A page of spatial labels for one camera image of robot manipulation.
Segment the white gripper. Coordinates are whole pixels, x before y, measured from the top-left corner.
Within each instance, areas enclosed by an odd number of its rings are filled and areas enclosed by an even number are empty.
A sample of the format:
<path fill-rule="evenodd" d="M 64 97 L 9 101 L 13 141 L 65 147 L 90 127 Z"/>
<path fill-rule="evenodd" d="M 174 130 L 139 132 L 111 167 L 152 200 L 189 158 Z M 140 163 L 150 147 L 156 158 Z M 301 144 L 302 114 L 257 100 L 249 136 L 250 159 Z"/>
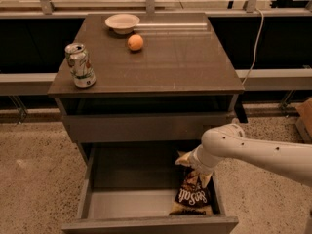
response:
<path fill-rule="evenodd" d="M 210 154 L 203 145 L 199 145 L 189 153 L 188 161 L 190 166 L 198 173 L 209 175 L 214 172 L 221 159 Z"/>

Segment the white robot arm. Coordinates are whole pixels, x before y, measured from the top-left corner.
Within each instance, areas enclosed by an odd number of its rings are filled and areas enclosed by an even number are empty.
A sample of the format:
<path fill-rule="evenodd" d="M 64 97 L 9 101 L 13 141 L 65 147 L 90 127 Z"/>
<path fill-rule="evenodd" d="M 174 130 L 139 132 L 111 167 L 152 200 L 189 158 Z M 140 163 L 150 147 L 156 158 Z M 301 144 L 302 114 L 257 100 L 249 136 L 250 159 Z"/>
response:
<path fill-rule="evenodd" d="M 201 174 L 211 174 L 226 158 L 236 159 L 312 186 L 312 145 L 248 138 L 237 124 L 206 130 L 188 160 Z"/>

